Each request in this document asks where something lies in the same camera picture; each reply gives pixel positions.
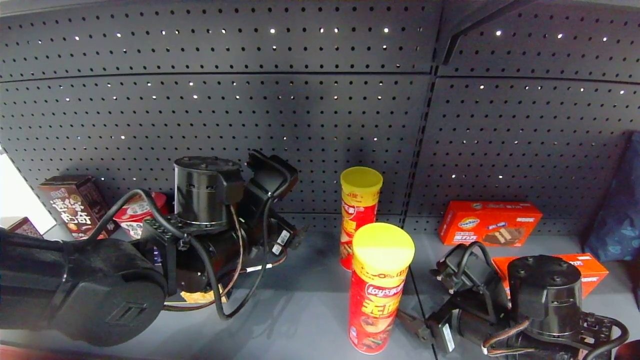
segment snack box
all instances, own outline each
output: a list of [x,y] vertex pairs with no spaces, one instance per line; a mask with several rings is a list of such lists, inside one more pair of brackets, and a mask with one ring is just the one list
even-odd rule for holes
[[9,230],[10,233],[23,234],[42,238],[35,226],[28,217],[4,217],[0,218],[0,226]]
[[[60,214],[74,240],[85,239],[109,211],[107,203],[89,175],[54,176],[38,185],[49,204]],[[111,221],[99,238],[107,238],[117,229]]]
[[[582,274],[582,298],[593,290],[596,285],[604,279],[609,271],[602,266],[591,254],[566,254],[566,255],[554,255],[557,258],[561,258],[571,264],[574,264],[580,273]],[[493,264],[498,270],[500,277],[502,278],[502,284],[507,290],[507,296],[509,294],[509,279],[507,279],[507,265],[511,260],[517,259],[520,256],[509,256],[506,258],[493,258]]]
[[444,245],[522,246],[542,213],[530,202],[451,201],[438,229]]

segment wire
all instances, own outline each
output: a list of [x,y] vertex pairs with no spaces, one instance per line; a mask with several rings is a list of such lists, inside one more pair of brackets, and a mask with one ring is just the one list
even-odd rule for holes
[[[234,271],[234,276],[233,278],[231,278],[231,281],[229,282],[229,284],[227,285],[227,287],[222,291],[222,293],[220,294],[220,298],[222,298],[223,296],[225,296],[227,294],[227,292],[229,290],[231,290],[231,287],[234,285],[234,283],[236,283],[236,280],[238,278],[238,275],[242,272],[242,261],[243,261],[243,255],[244,255],[244,245],[243,245],[243,237],[242,237],[242,229],[240,228],[240,223],[238,222],[238,216],[236,214],[236,209],[233,207],[233,205],[230,205],[229,208],[231,209],[231,214],[232,217],[234,219],[234,224],[236,226],[236,231],[237,231],[237,237],[238,237],[238,243],[240,244],[240,255],[239,255],[239,260],[238,260],[238,265],[236,266],[236,270]],[[176,311],[176,312],[185,312],[185,311],[195,311],[195,310],[200,310],[200,309],[204,309],[205,307],[209,307],[213,304],[215,304],[216,299],[211,300],[210,302],[206,303],[206,304],[202,304],[202,305],[197,305],[197,306],[173,306],[173,305],[165,305],[163,306],[163,310],[165,311]]]
[[[268,268],[273,268],[274,266],[278,266],[278,265],[282,264],[286,259],[287,259],[287,248],[283,247],[282,248],[282,255],[276,261],[274,261],[272,263],[267,263],[267,269]],[[261,265],[250,266],[248,268],[244,268],[244,269],[240,270],[240,274],[245,274],[245,273],[248,273],[248,272],[254,272],[256,270],[260,270],[261,267],[262,267]],[[231,274],[231,271],[228,271],[228,272],[224,273],[219,278],[220,279],[224,279],[229,274]]]
[[497,334],[494,334],[493,336],[490,336],[489,338],[487,338],[486,340],[484,340],[482,342],[482,350],[483,352],[486,352],[487,349],[489,349],[489,347],[491,345],[493,345],[494,343],[506,339],[512,335],[515,335],[517,333],[519,333],[520,331],[523,331],[527,326],[529,326],[529,324],[531,323],[531,319],[527,318],[526,320],[524,320],[523,322],[519,323],[518,325],[514,326],[514,327],[510,327],[506,330],[500,331]]
[[526,352],[536,351],[535,348],[503,348],[503,349],[492,349],[489,350],[487,356],[489,357],[499,357],[504,355],[517,355],[524,354]]
[[[262,228],[263,228],[262,251],[264,254],[264,262],[262,263],[262,267],[260,268],[260,273],[258,274],[258,278],[255,280],[255,283],[253,284],[249,292],[244,296],[244,299],[242,299],[242,301],[240,301],[240,304],[238,304],[238,306],[236,306],[236,308],[233,309],[233,311],[231,311],[229,314],[225,314],[224,310],[222,309],[222,304],[220,303],[220,289],[218,288],[218,281],[216,280],[215,276],[212,278],[212,281],[215,282],[215,284],[212,284],[212,287],[213,287],[213,297],[217,302],[216,310],[218,311],[218,316],[222,320],[229,320],[233,318],[236,314],[238,314],[238,312],[240,312],[240,310],[244,308],[244,306],[251,299],[251,296],[253,296],[253,293],[255,293],[255,290],[258,288],[258,284],[260,283],[260,280],[264,275],[264,271],[267,268],[267,255],[268,255],[268,245],[269,245],[268,244],[269,243],[269,209],[271,209],[272,203],[273,203],[273,197],[270,197],[269,200],[267,200],[267,204],[264,209],[264,217],[262,218]],[[210,270],[211,274],[213,274],[213,268],[211,268],[211,264],[207,262],[205,265],[208,265],[207,271]]]
[[591,350],[589,350],[589,352],[584,354],[582,360],[594,360],[596,356],[602,354],[603,352],[613,350],[614,348],[624,344],[629,339],[629,330],[627,329],[625,324],[616,319],[608,318],[606,316],[599,315],[599,317],[605,318],[606,320],[612,322],[613,325],[620,330],[620,335],[618,335],[618,337],[613,340],[609,340],[603,343],[599,347],[592,348]]
[[467,249],[465,250],[464,254],[462,254],[462,258],[458,263],[458,271],[456,272],[456,276],[455,276],[457,280],[462,279],[462,273],[465,271],[465,268],[467,267],[469,256],[471,256],[471,253],[474,251],[474,247],[480,248],[480,251],[482,251],[482,255],[484,256],[484,260],[486,261],[486,264],[489,265],[490,268],[495,270],[495,266],[491,262],[491,256],[489,256],[489,252],[487,251],[484,244],[481,243],[480,241],[474,241],[469,245],[467,245]]
[[109,222],[113,220],[113,217],[116,215],[116,213],[118,213],[118,211],[120,211],[120,209],[122,209],[127,204],[127,202],[133,199],[133,197],[135,197],[136,195],[140,195],[143,197],[143,199],[145,199],[154,218],[160,223],[160,225],[162,225],[162,227],[164,227],[167,231],[180,239],[186,236],[182,231],[176,229],[169,221],[167,221],[164,215],[162,215],[160,209],[158,209],[156,202],[153,199],[153,196],[148,190],[133,189],[126,193],[122,198],[120,198],[120,200],[118,200],[118,202],[116,202],[111,207],[111,209],[107,211],[104,217],[102,217],[102,220],[100,220],[98,225],[96,225],[91,235],[89,235],[87,239],[83,240],[82,244],[91,245],[93,242],[98,240],[98,236],[100,236],[100,233],[104,231]]

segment yellow lid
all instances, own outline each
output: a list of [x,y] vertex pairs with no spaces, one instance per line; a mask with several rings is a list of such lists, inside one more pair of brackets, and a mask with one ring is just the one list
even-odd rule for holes
[[353,256],[367,268],[379,272],[404,270],[413,260],[414,253],[411,236],[395,225],[367,224],[353,236]]
[[382,175],[368,167],[352,167],[343,171],[340,182],[348,191],[377,192],[382,187]]

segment blue bag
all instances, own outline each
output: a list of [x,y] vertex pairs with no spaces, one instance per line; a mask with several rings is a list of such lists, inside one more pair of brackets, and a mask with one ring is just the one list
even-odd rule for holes
[[584,249],[599,261],[640,258],[640,133],[634,133]]

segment cable connector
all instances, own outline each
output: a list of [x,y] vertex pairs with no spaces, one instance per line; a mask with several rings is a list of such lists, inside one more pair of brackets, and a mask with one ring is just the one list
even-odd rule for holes
[[191,244],[191,240],[193,240],[193,237],[190,234],[185,234],[184,237],[178,241],[178,250],[184,251],[188,249]]

